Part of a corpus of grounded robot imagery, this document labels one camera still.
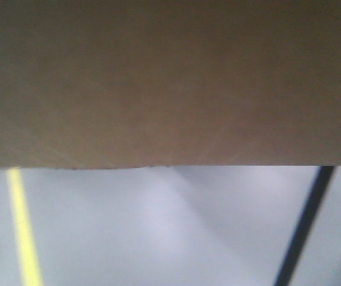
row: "gray floor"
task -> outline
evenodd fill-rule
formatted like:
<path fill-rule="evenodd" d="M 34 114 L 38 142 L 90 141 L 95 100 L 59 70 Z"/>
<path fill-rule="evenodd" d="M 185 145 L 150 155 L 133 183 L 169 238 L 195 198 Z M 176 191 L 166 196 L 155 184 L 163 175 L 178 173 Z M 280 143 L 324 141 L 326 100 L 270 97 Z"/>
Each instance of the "gray floor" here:
<path fill-rule="evenodd" d="M 271 285 L 316 169 L 23 170 L 45 285 Z M 21 284 L 0 170 L 5 285 Z M 341 285 L 341 167 L 292 285 Z"/>

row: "black metal leg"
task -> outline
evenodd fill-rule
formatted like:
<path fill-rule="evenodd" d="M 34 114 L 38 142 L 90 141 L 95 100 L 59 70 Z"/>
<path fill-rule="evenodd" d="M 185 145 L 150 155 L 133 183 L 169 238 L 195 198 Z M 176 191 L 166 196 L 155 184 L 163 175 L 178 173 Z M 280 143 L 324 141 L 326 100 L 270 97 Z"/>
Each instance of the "black metal leg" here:
<path fill-rule="evenodd" d="M 287 286 L 291 280 L 333 171 L 333 166 L 320 168 L 274 286 Z"/>

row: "yellow line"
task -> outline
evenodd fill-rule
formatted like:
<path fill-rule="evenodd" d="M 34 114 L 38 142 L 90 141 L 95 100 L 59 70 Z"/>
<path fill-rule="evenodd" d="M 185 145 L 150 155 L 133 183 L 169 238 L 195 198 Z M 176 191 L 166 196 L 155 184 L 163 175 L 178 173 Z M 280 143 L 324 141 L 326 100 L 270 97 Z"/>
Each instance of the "yellow line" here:
<path fill-rule="evenodd" d="M 7 175 L 22 282 L 43 286 L 20 169 L 10 169 Z"/>

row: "table leg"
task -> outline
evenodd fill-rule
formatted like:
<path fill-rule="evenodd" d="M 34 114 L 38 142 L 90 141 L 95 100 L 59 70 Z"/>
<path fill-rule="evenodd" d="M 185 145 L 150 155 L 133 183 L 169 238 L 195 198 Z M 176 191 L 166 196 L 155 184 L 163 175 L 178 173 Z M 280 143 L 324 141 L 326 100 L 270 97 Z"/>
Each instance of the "table leg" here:
<path fill-rule="evenodd" d="M 274 286 L 287 286 L 292 279 L 333 171 L 333 166 L 320 167 Z"/>

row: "cardboard surface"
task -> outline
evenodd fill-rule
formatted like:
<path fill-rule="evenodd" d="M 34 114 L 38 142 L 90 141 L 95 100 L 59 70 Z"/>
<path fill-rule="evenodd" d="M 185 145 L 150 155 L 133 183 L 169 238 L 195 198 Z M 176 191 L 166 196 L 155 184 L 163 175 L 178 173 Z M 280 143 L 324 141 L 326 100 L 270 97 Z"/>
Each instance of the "cardboard surface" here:
<path fill-rule="evenodd" d="M 0 2 L 0 167 L 341 164 L 341 1 L 249 2 Z"/>

